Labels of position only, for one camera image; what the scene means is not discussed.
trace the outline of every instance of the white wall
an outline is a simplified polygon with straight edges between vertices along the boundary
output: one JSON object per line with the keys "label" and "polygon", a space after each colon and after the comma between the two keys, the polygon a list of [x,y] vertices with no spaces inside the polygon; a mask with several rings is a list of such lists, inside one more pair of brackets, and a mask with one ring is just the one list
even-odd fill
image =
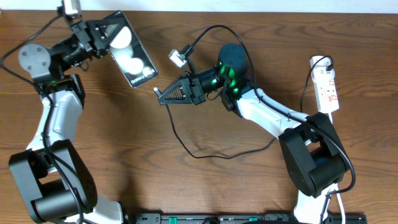
{"label": "white wall", "polygon": [[[398,0],[80,0],[83,10],[398,13]],[[61,0],[0,0],[0,8],[54,10]]]}

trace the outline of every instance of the wood grain surface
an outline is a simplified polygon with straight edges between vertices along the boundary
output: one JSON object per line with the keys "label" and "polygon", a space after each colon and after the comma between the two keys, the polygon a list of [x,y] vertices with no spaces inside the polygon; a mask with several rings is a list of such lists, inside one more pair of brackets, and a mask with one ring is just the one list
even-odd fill
{"label": "wood grain surface", "polygon": [[[84,12],[98,19],[110,12]],[[6,11],[0,17],[0,54],[41,28],[53,11]],[[99,194],[133,212],[264,213],[291,211],[297,189],[279,143],[231,161],[191,158],[176,140],[167,111],[153,87],[163,90],[182,71],[167,58],[213,24],[232,27],[249,49],[259,86],[299,110],[313,55],[332,55],[340,110],[335,128],[358,176],[343,194],[347,212],[365,213],[369,223],[398,223],[398,20],[396,15],[291,13],[127,12],[160,75],[132,89],[111,57],[94,60],[79,73],[86,104],[75,147],[92,173]],[[35,42],[48,47],[70,35],[57,21]],[[191,59],[198,69],[215,64],[223,44],[236,42],[225,30],[209,32]],[[24,72],[13,55],[9,68]],[[33,89],[0,70],[0,223],[31,223],[8,169],[12,154],[32,140],[42,105]],[[317,110],[310,82],[305,112]],[[266,145],[272,136],[224,109],[220,100],[170,106],[180,137],[196,155],[226,154]],[[340,184],[351,181],[346,174]],[[332,212],[339,212],[333,197]]]}

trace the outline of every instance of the white cable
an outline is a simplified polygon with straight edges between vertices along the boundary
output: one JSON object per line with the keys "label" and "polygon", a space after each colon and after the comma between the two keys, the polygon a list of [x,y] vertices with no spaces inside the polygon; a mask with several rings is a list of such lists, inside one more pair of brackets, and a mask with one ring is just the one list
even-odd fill
{"label": "white cable", "polygon": [[330,122],[333,124],[333,118],[331,117],[331,112],[328,113]]}
{"label": "white cable", "polygon": [[340,206],[340,212],[341,212],[341,224],[346,224],[346,214],[344,212],[344,207],[343,207],[343,201],[341,200],[341,195],[336,194],[338,205]]}

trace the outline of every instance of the power strip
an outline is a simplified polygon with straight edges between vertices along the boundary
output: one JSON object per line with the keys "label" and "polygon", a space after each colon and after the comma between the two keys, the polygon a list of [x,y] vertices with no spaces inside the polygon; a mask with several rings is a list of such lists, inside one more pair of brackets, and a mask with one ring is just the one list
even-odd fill
{"label": "power strip", "polygon": [[[310,60],[311,67],[322,57],[323,56],[312,57]],[[326,70],[327,66],[330,64],[330,59],[324,58],[315,65],[311,73],[318,111],[326,114],[330,114],[339,109],[335,85],[335,70]]]}

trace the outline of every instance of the brown tabletop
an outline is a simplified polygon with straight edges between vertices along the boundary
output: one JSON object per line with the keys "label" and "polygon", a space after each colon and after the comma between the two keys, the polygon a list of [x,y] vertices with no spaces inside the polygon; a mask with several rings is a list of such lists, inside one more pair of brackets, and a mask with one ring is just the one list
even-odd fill
{"label": "brown tabletop", "polygon": [[[110,12],[84,12],[99,19]],[[53,11],[5,11],[0,17],[0,54],[40,29]],[[213,24],[232,27],[249,49],[259,86],[299,110],[313,55],[332,55],[340,109],[335,128],[357,173],[343,194],[347,212],[363,212],[369,223],[398,222],[398,19],[376,14],[127,12],[160,75],[132,89],[110,56],[78,73],[86,104],[74,146],[94,177],[98,193],[133,212],[264,213],[293,210],[297,189],[278,142],[259,154],[225,161],[191,158],[176,140],[164,106],[153,92],[178,75],[167,58]],[[51,47],[71,34],[57,21],[35,42]],[[209,32],[190,57],[197,69],[215,64],[223,44],[236,42],[226,30]],[[6,64],[23,71],[13,55]],[[304,111],[317,112],[312,82]],[[0,70],[0,223],[31,223],[8,169],[12,154],[32,140],[42,104],[31,86]],[[227,112],[220,100],[171,105],[176,128],[195,155],[265,146],[272,136],[257,124]],[[340,184],[349,184],[347,173]],[[339,212],[332,198],[332,212]]]}

